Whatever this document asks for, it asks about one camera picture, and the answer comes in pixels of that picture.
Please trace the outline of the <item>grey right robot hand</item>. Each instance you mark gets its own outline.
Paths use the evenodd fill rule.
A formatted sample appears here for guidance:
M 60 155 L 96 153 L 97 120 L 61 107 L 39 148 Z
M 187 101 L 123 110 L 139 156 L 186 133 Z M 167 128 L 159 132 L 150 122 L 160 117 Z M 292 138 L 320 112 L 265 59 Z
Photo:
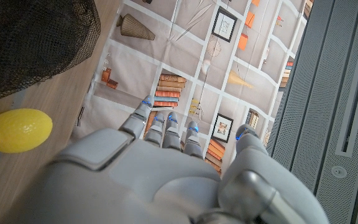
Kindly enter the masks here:
M 178 135 L 177 116 L 158 114 L 140 134 L 146 96 L 119 129 L 101 129 L 43 167 L 1 223 L 327 223 L 310 190 L 272 159 L 243 124 L 236 158 L 219 175 L 204 161 L 198 126 Z

